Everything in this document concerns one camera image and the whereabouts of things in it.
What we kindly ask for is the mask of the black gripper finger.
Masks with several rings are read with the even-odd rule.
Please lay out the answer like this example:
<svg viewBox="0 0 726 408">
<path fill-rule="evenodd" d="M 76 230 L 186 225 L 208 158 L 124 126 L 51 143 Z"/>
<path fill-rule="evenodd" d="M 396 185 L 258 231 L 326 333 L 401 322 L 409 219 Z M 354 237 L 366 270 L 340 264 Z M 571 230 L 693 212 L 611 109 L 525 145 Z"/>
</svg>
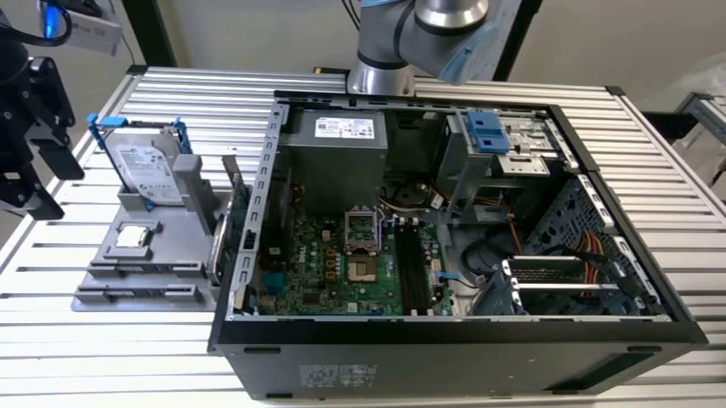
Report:
<svg viewBox="0 0 726 408">
<path fill-rule="evenodd" d="M 64 216 L 33 167 L 34 146 L 26 139 L 34 116 L 26 107 L 26 91 L 1 93 L 1 208 L 22 210 L 35 220 Z"/>
<path fill-rule="evenodd" d="M 82 179 L 84 170 L 72 154 L 68 128 L 76 123 L 70 102 L 50 57 L 33 57 L 27 64 L 26 107 L 34 117 L 26 139 L 58 179 Z"/>
</svg>

